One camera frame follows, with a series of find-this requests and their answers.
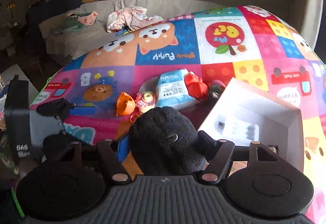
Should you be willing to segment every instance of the black plush toy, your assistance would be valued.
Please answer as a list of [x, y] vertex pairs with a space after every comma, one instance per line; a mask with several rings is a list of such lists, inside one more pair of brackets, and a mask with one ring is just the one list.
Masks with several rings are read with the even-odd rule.
[[204, 170], [191, 121], [172, 107], [155, 107], [129, 129], [131, 153], [145, 175], [188, 175]]

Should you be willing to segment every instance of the white box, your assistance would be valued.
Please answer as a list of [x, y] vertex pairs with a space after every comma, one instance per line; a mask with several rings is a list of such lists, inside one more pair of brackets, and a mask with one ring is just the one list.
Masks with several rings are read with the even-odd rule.
[[[257, 124], [259, 141], [277, 145], [279, 155], [303, 172], [304, 137], [301, 110], [255, 86], [232, 78], [223, 94], [199, 127], [214, 140], [224, 139], [219, 122], [226, 117]], [[227, 139], [237, 145], [237, 139]]]

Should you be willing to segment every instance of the apple stem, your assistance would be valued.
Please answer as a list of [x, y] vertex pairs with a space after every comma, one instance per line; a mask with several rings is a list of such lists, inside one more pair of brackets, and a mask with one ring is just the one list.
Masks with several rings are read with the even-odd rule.
[[233, 56], [237, 55], [235, 53], [234, 49], [232, 48], [232, 46], [230, 44], [228, 46], [229, 46], [229, 51], [230, 51], [231, 55], [233, 55]]

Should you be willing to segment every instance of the orange plastic cup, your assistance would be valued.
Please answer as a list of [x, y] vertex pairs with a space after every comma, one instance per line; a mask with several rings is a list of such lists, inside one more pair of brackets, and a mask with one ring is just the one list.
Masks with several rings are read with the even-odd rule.
[[115, 115], [130, 115], [132, 112], [134, 112], [135, 108], [136, 104], [133, 98], [126, 92], [122, 92], [118, 97], [117, 110], [115, 111]]

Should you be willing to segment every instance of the colorful play mat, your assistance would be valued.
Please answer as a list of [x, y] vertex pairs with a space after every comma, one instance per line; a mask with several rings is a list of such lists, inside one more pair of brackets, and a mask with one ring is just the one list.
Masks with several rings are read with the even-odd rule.
[[[108, 34], [105, 46], [61, 69], [31, 109], [66, 98], [82, 106], [65, 120], [68, 133], [89, 144], [116, 139], [131, 125], [129, 116], [115, 116], [121, 92], [136, 98], [145, 81], [183, 68], [208, 86], [213, 80], [227, 85], [235, 77], [301, 109], [304, 173], [315, 187], [307, 217], [325, 223], [325, 65], [293, 27], [259, 7], [207, 10], [125, 35]], [[198, 111], [185, 114], [192, 122], [205, 118]], [[136, 167], [130, 162], [128, 171], [140, 173]]]

